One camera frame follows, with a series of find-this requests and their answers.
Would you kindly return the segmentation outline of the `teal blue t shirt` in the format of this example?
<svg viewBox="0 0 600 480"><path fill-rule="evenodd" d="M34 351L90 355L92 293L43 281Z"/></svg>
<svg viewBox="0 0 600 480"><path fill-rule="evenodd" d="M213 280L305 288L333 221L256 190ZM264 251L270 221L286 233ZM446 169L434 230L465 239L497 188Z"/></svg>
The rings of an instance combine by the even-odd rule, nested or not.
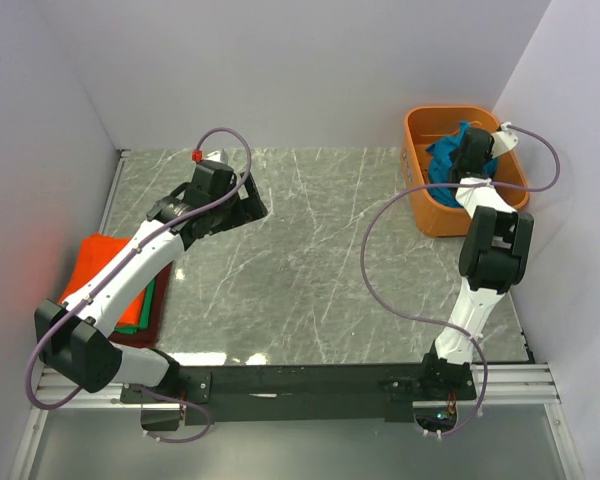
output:
<svg viewBox="0 0 600 480"><path fill-rule="evenodd" d="M470 124L466 120L459 122L459 131L456 135L444 136L426 148L431 156L428 166L428 179L430 184L439 184L449 181L450 169L453 165L451 154L460 147L461 141L469 129ZM434 187L428 189L429 195L439 204L449 208L461 208L454 195L454 191L448 187Z"/></svg>

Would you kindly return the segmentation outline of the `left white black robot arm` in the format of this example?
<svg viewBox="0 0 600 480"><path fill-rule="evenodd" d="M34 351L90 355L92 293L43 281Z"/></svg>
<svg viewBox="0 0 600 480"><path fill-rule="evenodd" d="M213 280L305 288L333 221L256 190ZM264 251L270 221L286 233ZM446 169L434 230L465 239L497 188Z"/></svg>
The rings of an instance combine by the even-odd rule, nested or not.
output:
<svg viewBox="0 0 600 480"><path fill-rule="evenodd" d="M82 390L113 381L144 385L156 401L173 399L180 365L151 348L111 342L127 307L195 241L262 219L267 210L249 172L203 160L191 181L158 201L123 249L62 303L43 301L34 313L37 355Z"/></svg>

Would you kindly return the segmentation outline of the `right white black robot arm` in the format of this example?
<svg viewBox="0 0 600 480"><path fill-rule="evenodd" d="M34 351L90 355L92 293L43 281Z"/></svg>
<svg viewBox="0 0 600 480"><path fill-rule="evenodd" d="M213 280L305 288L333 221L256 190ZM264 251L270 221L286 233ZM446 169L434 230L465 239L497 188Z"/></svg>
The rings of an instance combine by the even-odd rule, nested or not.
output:
<svg viewBox="0 0 600 480"><path fill-rule="evenodd" d="M420 390L430 399L451 400L470 386L473 342L495 306L526 271L534 218L509 205L485 170L516 143L512 133L468 127L450 151L448 178L456 185L452 192L470 224L459 255L458 298L418 377Z"/></svg>

